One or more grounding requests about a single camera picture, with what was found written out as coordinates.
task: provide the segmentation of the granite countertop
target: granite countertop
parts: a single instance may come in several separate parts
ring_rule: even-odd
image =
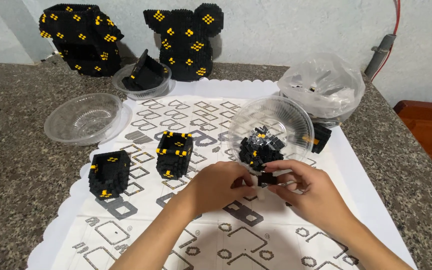
[[[278,80],[287,67],[215,63],[210,78]],[[432,161],[365,78],[366,94],[341,126],[420,270],[432,269]],[[46,117],[79,95],[116,92],[110,78],[80,76],[51,57],[0,64],[0,269],[25,269],[47,225],[97,146],[46,137]]]

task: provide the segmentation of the forearm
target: forearm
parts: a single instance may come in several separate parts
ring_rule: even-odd
[[[161,270],[174,244],[193,218],[183,201],[172,198],[110,270]]]
[[[412,269],[359,221],[347,228],[347,232],[339,238],[366,270]]]

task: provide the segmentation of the left hand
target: left hand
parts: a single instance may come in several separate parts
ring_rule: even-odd
[[[252,185],[251,175],[242,165],[219,161],[202,169],[170,202],[185,204],[197,216],[222,209],[245,196],[255,196]]]

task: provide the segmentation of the small black brick piece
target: small black brick piece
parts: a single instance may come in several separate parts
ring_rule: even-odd
[[[272,172],[262,172],[261,175],[258,175],[258,186],[261,187],[263,183],[277,185],[278,179],[273,175]]]
[[[241,140],[239,159],[255,171],[262,171],[263,164],[284,159],[280,150],[284,143],[271,135],[266,126],[256,127],[249,138]]]
[[[168,71],[151,58],[148,55],[148,49],[145,49],[134,65],[131,75],[124,77],[122,83],[129,91],[153,89],[161,85],[165,72]]]
[[[171,68],[172,78],[195,81],[208,77],[213,69],[213,48],[209,38],[223,29],[224,13],[216,4],[188,9],[143,11],[146,24],[161,34],[159,61]]]
[[[165,131],[156,149],[156,170],[161,178],[178,180],[188,171],[193,137],[189,133]]]
[[[332,131],[318,123],[312,125],[314,126],[314,144],[311,152],[319,154],[325,148]]]
[[[52,38],[72,70],[93,77],[113,76],[121,65],[116,41],[124,35],[97,5],[57,4],[39,17],[43,38]]]
[[[89,170],[89,191],[99,200],[118,198],[129,181],[131,160],[126,151],[97,154]]]

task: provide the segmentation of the bear ear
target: bear ear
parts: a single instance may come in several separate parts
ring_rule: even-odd
[[[194,10],[194,15],[196,22],[201,23],[210,38],[223,29],[224,13],[217,4],[201,4]]]
[[[161,24],[163,20],[169,19],[168,15],[170,12],[168,10],[147,9],[142,14],[149,28],[156,32],[156,34],[161,34]]]

